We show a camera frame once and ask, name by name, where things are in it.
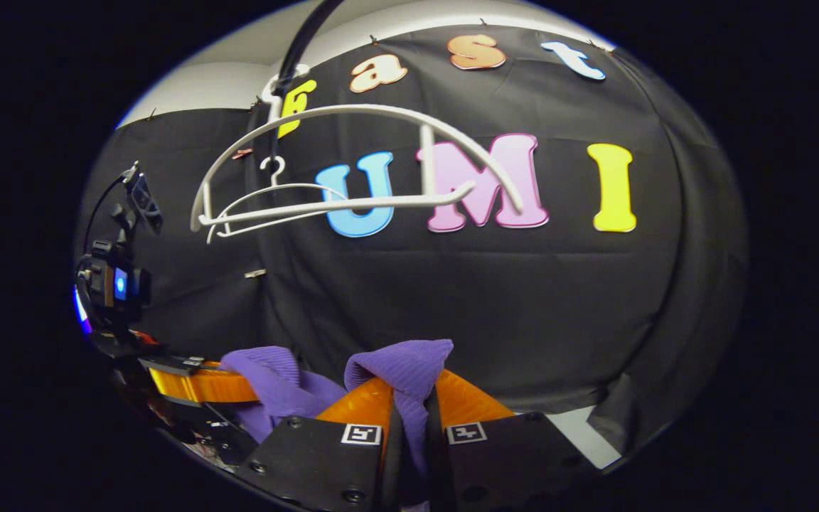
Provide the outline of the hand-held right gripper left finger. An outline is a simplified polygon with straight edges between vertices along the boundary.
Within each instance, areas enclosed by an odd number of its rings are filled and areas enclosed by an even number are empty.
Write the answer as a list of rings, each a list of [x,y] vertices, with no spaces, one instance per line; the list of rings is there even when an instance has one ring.
[[[393,389],[373,377],[316,417],[289,416],[236,477],[289,511],[394,511]]]

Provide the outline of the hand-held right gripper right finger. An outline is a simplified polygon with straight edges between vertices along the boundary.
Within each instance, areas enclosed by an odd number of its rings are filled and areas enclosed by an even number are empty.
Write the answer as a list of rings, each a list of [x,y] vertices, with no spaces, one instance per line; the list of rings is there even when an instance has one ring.
[[[515,414],[451,370],[424,404],[432,511],[560,511],[600,479],[546,414]]]

